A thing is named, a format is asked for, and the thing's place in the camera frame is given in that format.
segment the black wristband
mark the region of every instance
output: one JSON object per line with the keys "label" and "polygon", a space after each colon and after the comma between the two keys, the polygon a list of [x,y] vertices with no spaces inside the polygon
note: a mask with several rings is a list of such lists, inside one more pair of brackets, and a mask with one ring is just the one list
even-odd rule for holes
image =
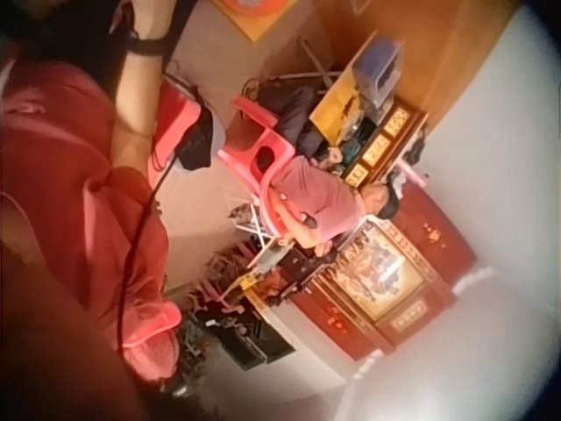
{"label": "black wristband", "polygon": [[148,57],[164,55],[167,47],[167,36],[160,39],[140,39],[134,31],[129,31],[127,49],[131,53]]}

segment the knee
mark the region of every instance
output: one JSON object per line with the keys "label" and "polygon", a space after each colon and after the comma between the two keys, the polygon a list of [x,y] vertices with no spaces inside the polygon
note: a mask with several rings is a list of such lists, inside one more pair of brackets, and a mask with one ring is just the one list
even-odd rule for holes
{"label": "knee", "polygon": [[300,86],[294,95],[299,101],[313,103],[317,98],[317,91],[311,86]]}

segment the gold plaque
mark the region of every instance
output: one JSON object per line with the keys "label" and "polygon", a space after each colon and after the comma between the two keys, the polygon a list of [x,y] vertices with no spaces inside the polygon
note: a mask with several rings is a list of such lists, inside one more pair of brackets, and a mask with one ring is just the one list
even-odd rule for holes
{"label": "gold plaque", "polygon": [[427,311],[429,311],[429,307],[421,298],[419,301],[415,302],[407,310],[405,310],[398,318],[394,319],[392,321],[392,327],[398,332],[403,332],[414,322],[424,316]]}
{"label": "gold plaque", "polygon": [[352,187],[358,187],[360,183],[362,183],[362,181],[366,178],[367,175],[368,175],[368,170],[364,168],[362,165],[356,164],[352,168],[351,173],[347,175],[347,177],[344,179],[344,181]]}
{"label": "gold plaque", "polygon": [[362,159],[368,163],[371,167],[376,165],[376,162],[380,159],[382,154],[386,151],[387,147],[391,141],[385,137],[383,134],[379,134],[376,140],[370,145],[365,154],[362,155]]}
{"label": "gold plaque", "polygon": [[398,107],[384,126],[384,131],[389,133],[391,136],[396,137],[401,131],[401,128],[405,125],[405,123],[407,123],[408,119],[409,113],[403,108]]}

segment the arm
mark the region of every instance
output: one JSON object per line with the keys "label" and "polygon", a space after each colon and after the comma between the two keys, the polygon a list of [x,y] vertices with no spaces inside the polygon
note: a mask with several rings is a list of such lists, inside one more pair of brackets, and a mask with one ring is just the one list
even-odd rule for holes
{"label": "arm", "polygon": [[343,161],[343,154],[338,147],[330,147],[329,154],[321,161],[317,162],[316,167],[322,171],[329,171],[334,165]]}
{"label": "arm", "polygon": [[279,214],[280,219],[290,231],[291,236],[303,248],[311,248],[323,242],[318,230],[307,227],[302,221],[295,218],[283,203],[279,192],[270,188],[269,194],[274,210]]}
{"label": "arm", "polygon": [[[167,34],[176,0],[133,0],[134,30],[140,39]],[[128,53],[117,86],[117,118],[111,143],[113,167],[132,167],[146,175],[161,85],[161,57]]]}

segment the plastic chair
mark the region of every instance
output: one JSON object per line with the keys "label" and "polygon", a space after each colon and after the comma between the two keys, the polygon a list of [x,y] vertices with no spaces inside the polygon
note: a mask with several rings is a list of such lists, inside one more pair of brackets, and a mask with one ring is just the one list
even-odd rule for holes
{"label": "plastic chair", "polygon": [[164,79],[160,88],[158,127],[154,136],[153,152],[148,161],[148,181],[156,186],[167,160],[181,142],[185,131],[201,114],[201,105],[191,94]]}
{"label": "plastic chair", "polygon": [[[236,98],[233,103],[247,117],[261,125],[264,130],[248,150],[238,151],[225,146],[218,151],[218,156],[244,180],[254,201],[259,205],[259,213],[265,226],[275,237],[281,237],[288,230],[269,202],[269,187],[273,177],[295,155],[295,148],[274,131],[278,119],[271,112],[241,96]],[[255,158],[257,152],[264,146],[273,150],[274,162],[263,174],[257,168]]]}

